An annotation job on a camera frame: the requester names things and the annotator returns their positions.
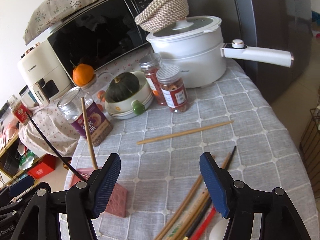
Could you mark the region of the small red tin jar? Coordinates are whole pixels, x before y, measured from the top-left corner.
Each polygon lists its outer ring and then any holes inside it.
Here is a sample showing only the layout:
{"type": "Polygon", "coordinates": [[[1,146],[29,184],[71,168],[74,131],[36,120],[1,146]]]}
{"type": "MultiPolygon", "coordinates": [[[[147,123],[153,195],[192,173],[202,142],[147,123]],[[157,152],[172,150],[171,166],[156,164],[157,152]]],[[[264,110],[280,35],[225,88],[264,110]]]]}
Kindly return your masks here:
{"type": "Polygon", "coordinates": [[[26,125],[29,122],[31,112],[27,109],[27,107],[25,107],[22,101],[14,95],[9,102],[9,109],[21,124],[26,125]]]}

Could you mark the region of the red cardboard box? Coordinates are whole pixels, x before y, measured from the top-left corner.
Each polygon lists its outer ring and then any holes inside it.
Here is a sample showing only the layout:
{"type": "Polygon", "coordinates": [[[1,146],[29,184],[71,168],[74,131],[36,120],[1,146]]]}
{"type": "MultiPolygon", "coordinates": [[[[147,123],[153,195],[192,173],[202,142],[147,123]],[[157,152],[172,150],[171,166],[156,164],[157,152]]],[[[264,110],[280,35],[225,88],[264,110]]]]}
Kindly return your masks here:
{"type": "Polygon", "coordinates": [[[57,157],[47,154],[32,166],[27,171],[27,174],[32,176],[34,179],[40,179],[55,170],[56,160],[57,157]]]}

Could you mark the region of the cream air fryer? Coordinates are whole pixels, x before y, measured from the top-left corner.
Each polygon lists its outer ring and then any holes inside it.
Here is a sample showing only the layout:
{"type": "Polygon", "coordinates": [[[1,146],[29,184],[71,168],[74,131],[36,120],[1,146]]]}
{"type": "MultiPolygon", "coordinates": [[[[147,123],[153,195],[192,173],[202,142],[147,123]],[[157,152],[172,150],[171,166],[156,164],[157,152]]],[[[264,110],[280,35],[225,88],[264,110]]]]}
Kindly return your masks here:
{"type": "Polygon", "coordinates": [[[27,85],[40,105],[48,106],[71,89],[72,83],[50,43],[45,40],[21,56],[27,85]]]}

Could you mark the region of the white electric cooking pot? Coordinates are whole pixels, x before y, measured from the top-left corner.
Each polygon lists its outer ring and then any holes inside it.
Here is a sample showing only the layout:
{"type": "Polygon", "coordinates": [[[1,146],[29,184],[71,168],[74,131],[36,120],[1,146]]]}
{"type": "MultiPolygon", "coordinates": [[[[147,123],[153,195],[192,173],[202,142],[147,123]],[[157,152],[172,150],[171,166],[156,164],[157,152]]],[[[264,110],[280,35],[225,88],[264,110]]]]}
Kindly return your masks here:
{"type": "Polygon", "coordinates": [[[250,47],[243,40],[223,40],[222,20],[216,16],[194,16],[180,20],[146,39],[166,65],[179,66],[187,88],[203,87],[226,71],[227,58],[291,67],[289,51],[250,47]]]}

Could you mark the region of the red plastic spoon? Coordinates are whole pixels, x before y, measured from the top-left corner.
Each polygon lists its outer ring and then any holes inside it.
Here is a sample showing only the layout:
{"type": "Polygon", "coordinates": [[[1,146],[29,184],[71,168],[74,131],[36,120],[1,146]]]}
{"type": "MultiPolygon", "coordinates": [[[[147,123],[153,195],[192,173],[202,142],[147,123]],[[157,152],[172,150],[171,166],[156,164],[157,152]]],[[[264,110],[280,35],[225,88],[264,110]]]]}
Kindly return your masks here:
{"type": "Polygon", "coordinates": [[[200,239],[206,227],[209,225],[210,221],[216,213],[215,207],[212,206],[208,216],[204,218],[207,213],[207,210],[208,208],[203,209],[201,211],[201,213],[198,215],[198,217],[195,219],[192,226],[190,227],[185,239],[200,239]]]}

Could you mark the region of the floral white cloth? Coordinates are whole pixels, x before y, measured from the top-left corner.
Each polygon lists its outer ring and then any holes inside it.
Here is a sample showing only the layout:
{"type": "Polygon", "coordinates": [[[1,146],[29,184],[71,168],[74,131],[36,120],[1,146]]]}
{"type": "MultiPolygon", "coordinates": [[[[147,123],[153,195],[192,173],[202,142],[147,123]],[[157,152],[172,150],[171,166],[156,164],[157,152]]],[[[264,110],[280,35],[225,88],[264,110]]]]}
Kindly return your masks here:
{"type": "MultiPolygon", "coordinates": [[[[153,49],[150,45],[143,46],[100,68],[96,74],[109,72],[116,77],[123,72],[138,71],[140,70],[139,60],[151,52],[153,49]]],[[[62,156],[71,157],[78,145],[80,134],[57,109],[57,102],[58,100],[55,100],[47,107],[35,110],[32,120],[62,156]]],[[[44,154],[55,154],[31,122],[25,126],[20,125],[18,136],[21,143],[38,157],[44,154]]]]}

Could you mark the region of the pink perforated utensil basket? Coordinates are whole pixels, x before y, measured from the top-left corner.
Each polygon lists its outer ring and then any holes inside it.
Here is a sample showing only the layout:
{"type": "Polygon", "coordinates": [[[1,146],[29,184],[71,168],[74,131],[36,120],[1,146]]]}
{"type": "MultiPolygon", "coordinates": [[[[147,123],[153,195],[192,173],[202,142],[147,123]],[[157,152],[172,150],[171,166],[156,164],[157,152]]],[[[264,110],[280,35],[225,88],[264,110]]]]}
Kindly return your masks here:
{"type": "MultiPolygon", "coordinates": [[[[81,169],[78,169],[78,172],[84,178],[88,179],[91,173],[93,172],[93,168],[81,168],[81,169]]],[[[73,174],[68,187],[70,188],[71,186],[73,186],[79,181],[80,179],[73,174]]],[[[125,218],[126,201],[127,201],[127,189],[125,189],[125,187],[121,186],[120,184],[116,183],[112,191],[112,194],[110,196],[110,199],[108,201],[105,212],[121,218],[125,218]]]]}

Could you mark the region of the black microwave oven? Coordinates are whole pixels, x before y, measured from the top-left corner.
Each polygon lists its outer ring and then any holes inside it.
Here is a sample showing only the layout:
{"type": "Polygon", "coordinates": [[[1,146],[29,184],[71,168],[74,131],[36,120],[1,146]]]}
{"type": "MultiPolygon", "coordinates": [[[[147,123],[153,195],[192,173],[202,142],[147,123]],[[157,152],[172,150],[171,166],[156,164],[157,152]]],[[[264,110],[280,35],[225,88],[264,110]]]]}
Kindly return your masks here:
{"type": "Polygon", "coordinates": [[[147,43],[135,17],[153,0],[98,0],[65,18],[48,37],[68,76],[80,63],[97,70],[147,43]]]}

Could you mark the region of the green kabocha squash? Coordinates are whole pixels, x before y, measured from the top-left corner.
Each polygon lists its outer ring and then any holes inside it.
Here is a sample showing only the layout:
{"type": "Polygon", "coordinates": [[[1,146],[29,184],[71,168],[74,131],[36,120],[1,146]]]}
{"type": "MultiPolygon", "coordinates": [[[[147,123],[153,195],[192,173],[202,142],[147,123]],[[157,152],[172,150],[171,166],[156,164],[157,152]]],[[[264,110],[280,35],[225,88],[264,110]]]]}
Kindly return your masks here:
{"type": "Polygon", "coordinates": [[[106,91],[105,99],[108,103],[121,102],[135,95],[139,88],[138,77],[132,73],[124,72],[111,81],[106,91]]]}

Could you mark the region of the light bamboo chopstick green print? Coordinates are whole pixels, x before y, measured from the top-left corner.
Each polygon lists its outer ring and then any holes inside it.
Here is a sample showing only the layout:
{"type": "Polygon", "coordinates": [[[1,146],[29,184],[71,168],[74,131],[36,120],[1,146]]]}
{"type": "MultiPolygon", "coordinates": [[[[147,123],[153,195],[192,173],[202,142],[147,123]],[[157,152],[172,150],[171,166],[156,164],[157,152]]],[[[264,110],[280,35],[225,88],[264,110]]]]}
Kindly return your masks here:
{"type": "Polygon", "coordinates": [[[205,202],[208,196],[208,190],[204,189],[198,198],[195,200],[188,212],[183,216],[182,220],[178,223],[176,228],[170,233],[166,239],[177,239],[182,230],[188,225],[195,213],[200,209],[201,205],[205,202]]]}

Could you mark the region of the goji berry jar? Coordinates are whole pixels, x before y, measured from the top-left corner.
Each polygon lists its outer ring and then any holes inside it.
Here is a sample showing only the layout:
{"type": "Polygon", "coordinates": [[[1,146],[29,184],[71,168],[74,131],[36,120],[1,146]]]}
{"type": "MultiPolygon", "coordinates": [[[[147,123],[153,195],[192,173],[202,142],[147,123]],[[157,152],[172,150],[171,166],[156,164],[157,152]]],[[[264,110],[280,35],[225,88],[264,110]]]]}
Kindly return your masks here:
{"type": "Polygon", "coordinates": [[[139,61],[141,70],[144,72],[151,91],[159,105],[165,106],[167,103],[163,96],[156,73],[162,67],[162,59],[159,53],[151,53],[141,58],[139,61]]]}

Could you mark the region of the white plastic spoon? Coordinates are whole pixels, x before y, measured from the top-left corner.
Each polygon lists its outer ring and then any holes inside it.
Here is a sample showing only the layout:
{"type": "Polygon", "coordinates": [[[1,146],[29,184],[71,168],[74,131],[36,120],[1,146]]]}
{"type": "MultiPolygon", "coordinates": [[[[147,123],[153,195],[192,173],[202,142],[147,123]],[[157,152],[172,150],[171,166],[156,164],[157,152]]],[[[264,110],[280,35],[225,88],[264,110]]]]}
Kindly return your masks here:
{"type": "Polygon", "coordinates": [[[213,226],[209,234],[209,240],[223,240],[228,226],[228,222],[228,219],[222,219],[219,222],[217,222],[213,226]]]}

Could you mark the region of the clear glass jar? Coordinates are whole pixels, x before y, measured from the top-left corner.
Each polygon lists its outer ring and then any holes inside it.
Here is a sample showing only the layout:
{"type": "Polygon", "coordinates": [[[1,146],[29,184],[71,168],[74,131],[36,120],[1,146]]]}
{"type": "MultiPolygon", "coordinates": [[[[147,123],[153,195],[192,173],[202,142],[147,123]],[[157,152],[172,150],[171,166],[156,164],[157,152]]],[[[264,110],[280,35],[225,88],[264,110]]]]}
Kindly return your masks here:
{"type": "Polygon", "coordinates": [[[93,98],[102,112],[106,112],[105,93],[113,78],[114,76],[111,73],[102,72],[100,74],[95,74],[88,84],[81,87],[85,93],[89,94],[93,98]]]}

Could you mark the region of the lone wooden chopstick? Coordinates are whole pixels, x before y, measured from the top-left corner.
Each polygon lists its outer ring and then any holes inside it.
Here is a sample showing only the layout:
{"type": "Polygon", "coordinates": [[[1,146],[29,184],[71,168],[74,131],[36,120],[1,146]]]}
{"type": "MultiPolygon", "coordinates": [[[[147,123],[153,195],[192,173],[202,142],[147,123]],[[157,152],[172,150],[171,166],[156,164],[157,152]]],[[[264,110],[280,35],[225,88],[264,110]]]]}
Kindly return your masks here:
{"type": "Polygon", "coordinates": [[[201,128],[190,129],[190,130],[183,131],[183,132],[177,132],[177,133],[172,133],[172,134],[154,137],[154,138],[150,138],[150,139],[145,139],[145,140],[138,141],[137,145],[142,145],[142,144],[167,140],[167,139],[171,139],[171,138],[181,137],[181,136],[189,135],[189,134],[193,134],[193,133],[198,133],[198,132],[206,131],[209,129],[214,129],[214,128],[226,126],[226,125],[232,124],[233,122],[234,121],[231,120],[231,121],[221,122],[219,124],[213,124],[213,125],[209,125],[209,126],[205,126],[205,127],[201,127],[201,128]]]}

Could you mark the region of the red label dried fruit jar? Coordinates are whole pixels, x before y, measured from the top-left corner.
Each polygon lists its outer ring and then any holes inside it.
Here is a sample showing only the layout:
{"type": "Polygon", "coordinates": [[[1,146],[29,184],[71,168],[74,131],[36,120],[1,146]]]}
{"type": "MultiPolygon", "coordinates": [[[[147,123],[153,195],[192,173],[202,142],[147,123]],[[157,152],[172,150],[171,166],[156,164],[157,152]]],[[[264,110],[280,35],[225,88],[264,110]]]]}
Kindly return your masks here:
{"type": "Polygon", "coordinates": [[[180,68],[164,65],[156,73],[156,77],[167,106],[175,113],[185,112],[189,108],[189,102],[180,68]]]}

